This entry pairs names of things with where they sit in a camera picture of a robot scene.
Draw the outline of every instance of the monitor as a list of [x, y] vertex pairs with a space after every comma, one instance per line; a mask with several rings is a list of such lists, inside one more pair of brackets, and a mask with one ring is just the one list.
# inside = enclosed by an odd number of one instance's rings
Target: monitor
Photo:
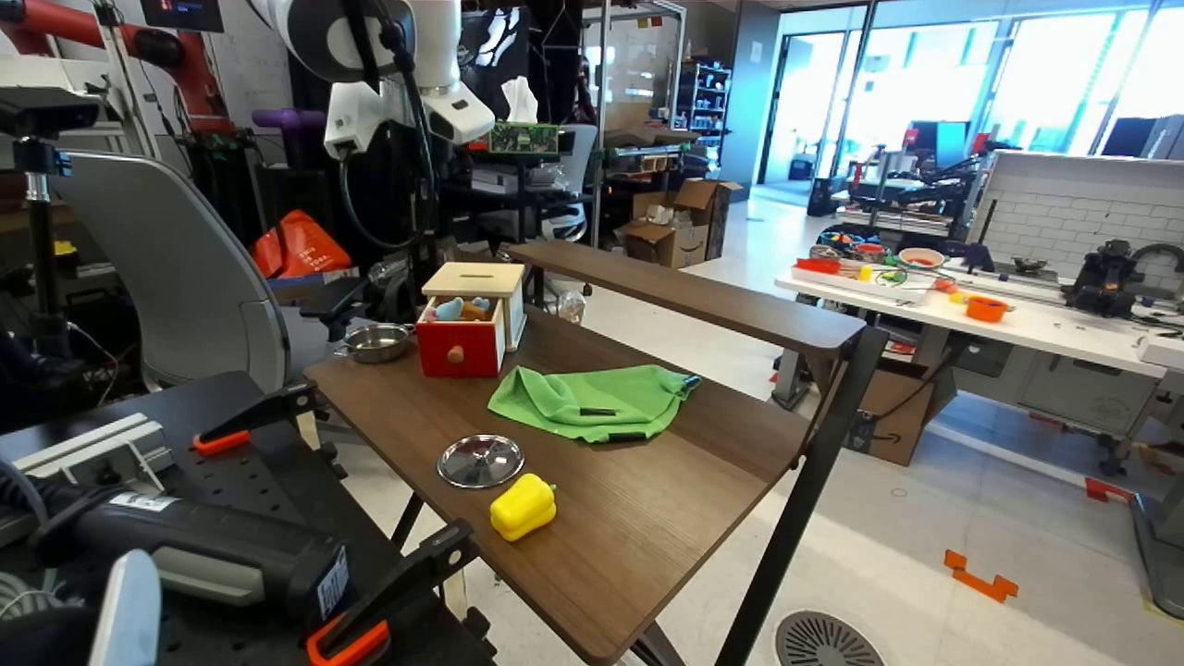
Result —
[[140, 0], [140, 8], [148, 27], [223, 32], [218, 0]]
[[923, 155], [934, 170], [964, 162], [970, 122], [911, 122], [907, 151]]

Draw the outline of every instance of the orange object on floor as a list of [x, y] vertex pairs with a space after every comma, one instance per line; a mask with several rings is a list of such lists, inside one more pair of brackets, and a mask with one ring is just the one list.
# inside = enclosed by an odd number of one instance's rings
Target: orange object on floor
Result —
[[957, 584], [964, 584], [981, 596], [991, 596], [995, 603], [1007, 603], [1007, 596], [1021, 590], [1021, 584], [1012, 584], [1011, 578], [995, 573], [995, 582], [983, 582], [983, 578], [970, 573], [964, 567], [970, 567], [964, 556], [947, 548], [947, 571], [954, 573]]

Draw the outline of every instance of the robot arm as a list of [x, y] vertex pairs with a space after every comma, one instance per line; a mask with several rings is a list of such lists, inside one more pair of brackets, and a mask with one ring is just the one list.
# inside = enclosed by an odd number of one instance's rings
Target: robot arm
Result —
[[[386, 122], [415, 127], [421, 99], [455, 144], [486, 135], [492, 109], [458, 80], [458, 0], [251, 0], [286, 46], [334, 80], [325, 151], [366, 151]], [[398, 22], [415, 22], [415, 88], [404, 86]]]

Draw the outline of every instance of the office chair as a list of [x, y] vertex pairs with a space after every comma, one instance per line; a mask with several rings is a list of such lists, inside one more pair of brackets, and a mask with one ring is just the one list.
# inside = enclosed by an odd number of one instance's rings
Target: office chair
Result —
[[277, 305], [243, 245], [175, 170], [79, 151], [51, 187], [133, 294], [148, 384], [243, 368], [262, 392], [277, 392], [328, 351], [325, 325]]

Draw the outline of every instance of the door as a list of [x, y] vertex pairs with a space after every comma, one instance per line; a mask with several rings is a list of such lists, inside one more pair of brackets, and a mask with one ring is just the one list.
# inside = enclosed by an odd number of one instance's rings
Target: door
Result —
[[842, 57], [842, 32], [786, 37], [774, 88], [774, 122], [764, 135], [761, 186], [809, 187], [816, 146]]

